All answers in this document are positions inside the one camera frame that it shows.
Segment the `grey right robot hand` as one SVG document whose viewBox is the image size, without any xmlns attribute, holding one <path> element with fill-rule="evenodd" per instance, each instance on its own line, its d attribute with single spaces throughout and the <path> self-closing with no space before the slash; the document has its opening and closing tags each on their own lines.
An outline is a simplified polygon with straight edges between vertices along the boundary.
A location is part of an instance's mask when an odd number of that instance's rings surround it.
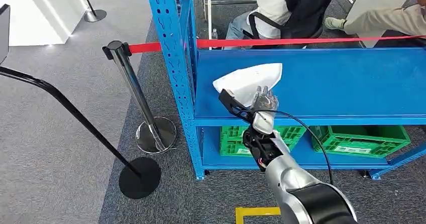
<svg viewBox="0 0 426 224">
<path fill-rule="evenodd" d="M 259 133 L 273 132 L 275 111 L 279 106 L 278 97 L 268 86 L 257 86 L 250 110 L 254 111 L 252 127 Z"/>
</svg>

